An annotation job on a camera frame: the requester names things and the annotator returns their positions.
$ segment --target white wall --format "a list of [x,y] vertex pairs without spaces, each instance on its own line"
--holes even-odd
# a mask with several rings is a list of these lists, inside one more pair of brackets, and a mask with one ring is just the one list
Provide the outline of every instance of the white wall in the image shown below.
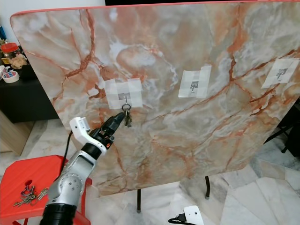
[[105,6],[105,0],[0,0],[0,24],[9,42],[18,43],[9,22],[12,14],[35,9],[86,6]]

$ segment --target floor tile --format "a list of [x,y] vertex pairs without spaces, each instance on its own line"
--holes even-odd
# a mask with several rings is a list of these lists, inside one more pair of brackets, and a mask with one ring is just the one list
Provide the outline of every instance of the floor tile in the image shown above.
[[[37,158],[49,155],[64,155],[67,145],[68,133],[63,127],[61,121],[48,120],[47,128],[43,131],[39,140],[29,138],[27,141],[32,150],[26,158]],[[70,141],[67,158],[70,158],[76,152],[76,148],[72,141]]]
[[[174,194],[178,189],[179,182],[143,188],[141,190],[142,210],[159,210],[165,207],[169,207],[171,200],[173,199]],[[126,192],[123,201],[125,203],[136,205],[137,190]]]
[[259,178],[270,177],[281,180],[285,179],[285,168],[281,165],[276,165],[257,158],[251,160],[250,165]]
[[300,197],[300,172],[286,168],[285,179]]
[[233,189],[242,187],[258,179],[258,176],[250,165],[247,165],[244,169],[241,170],[225,172],[221,174],[221,176]]
[[256,183],[279,224],[289,224],[288,214],[284,208],[276,180],[273,178],[264,177],[258,179]]
[[239,187],[230,194],[265,224],[279,224],[256,182]]
[[[183,209],[187,206],[197,205],[191,197],[184,193],[181,189],[177,190],[174,198],[171,201],[169,207],[169,219],[174,218],[176,215],[184,213]],[[201,216],[205,225],[216,225],[213,223],[203,212]]]
[[285,180],[276,180],[279,194],[287,212],[288,225],[298,225],[300,221],[300,198]]
[[277,165],[288,167],[300,171],[300,158],[295,158],[289,150],[282,153],[281,150],[285,147],[284,142],[280,138],[265,143],[255,157],[266,162],[271,162]]
[[34,145],[39,142],[41,136],[47,129],[48,123],[57,123],[57,121],[60,120],[40,120],[34,123],[34,126],[22,151],[23,158],[26,158],[31,153]]
[[266,225],[232,195],[225,201],[221,225]]
[[116,224],[127,206],[122,203],[123,197],[124,193],[120,193],[87,201],[86,217],[92,225]]
[[148,216],[143,215],[144,212],[136,213],[136,206],[128,203],[126,208],[121,213],[118,221],[115,225],[161,225],[160,221],[158,223],[153,223],[149,220]]
[[0,153],[0,178],[2,178],[6,168],[12,165],[13,162],[21,159],[21,156],[16,156],[12,151]]
[[220,176],[210,176],[210,199],[205,199],[206,183],[205,178],[184,179],[180,182],[182,190],[190,196],[203,212],[213,223],[219,224],[227,191],[228,183]]

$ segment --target key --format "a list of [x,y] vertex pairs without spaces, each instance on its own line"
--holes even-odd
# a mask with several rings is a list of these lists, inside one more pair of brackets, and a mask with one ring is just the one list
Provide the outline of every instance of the key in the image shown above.
[[21,198],[21,199],[23,199],[23,201],[21,201],[21,202],[16,202],[16,203],[14,204],[14,206],[20,207],[20,206],[23,205],[24,203],[25,203],[25,204],[29,204],[29,203],[31,203],[31,201],[34,199],[34,197],[35,197],[35,195],[29,195],[29,196],[27,196],[26,198]]
[[44,196],[46,196],[48,194],[48,189],[49,188],[45,188],[41,191],[41,193],[37,196],[37,199],[40,201]]
[[124,110],[124,113],[125,113],[125,126],[127,127],[127,109]]
[[125,124],[125,126],[127,126],[128,128],[130,128],[131,127],[131,123],[132,123],[132,117],[130,115],[129,110],[127,109],[126,111],[127,111],[127,117],[126,117],[126,124]]
[[31,206],[34,206],[37,202],[39,202],[44,196],[48,194],[49,188],[44,188],[41,193],[36,197],[34,203],[30,203]]

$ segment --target key ring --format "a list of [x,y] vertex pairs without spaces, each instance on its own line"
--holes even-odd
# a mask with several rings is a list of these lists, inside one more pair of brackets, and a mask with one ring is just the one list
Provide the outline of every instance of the key ring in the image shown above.
[[35,188],[35,187],[32,186],[31,189],[29,189],[29,186],[27,185],[27,186],[25,187],[25,190],[21,192],[21,196],[27,197],[27,196],[33,194],[34,188]]
[[122,110],[123,110],[123,111],[125,111],[125,110],[128,110],[128,111],[130,111],[130,109],[131,109],[131,105],[130,105],[130,104],[128,104],[128,103],[125,103],[125,104],[122,106]]

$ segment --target marble board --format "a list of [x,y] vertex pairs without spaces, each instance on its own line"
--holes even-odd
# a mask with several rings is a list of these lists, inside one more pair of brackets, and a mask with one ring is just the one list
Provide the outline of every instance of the marble board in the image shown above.
[[[227,2],[20,12],[11,25],[65,128],[99,127],[105,81],[138,78],[141,108],[91,177],[101,195],[245,167],[300,95],[300,68],[262,88],[274,62],[300,57],[300,3]],[[211,65],[207,97],[178,98],[183,71]]]

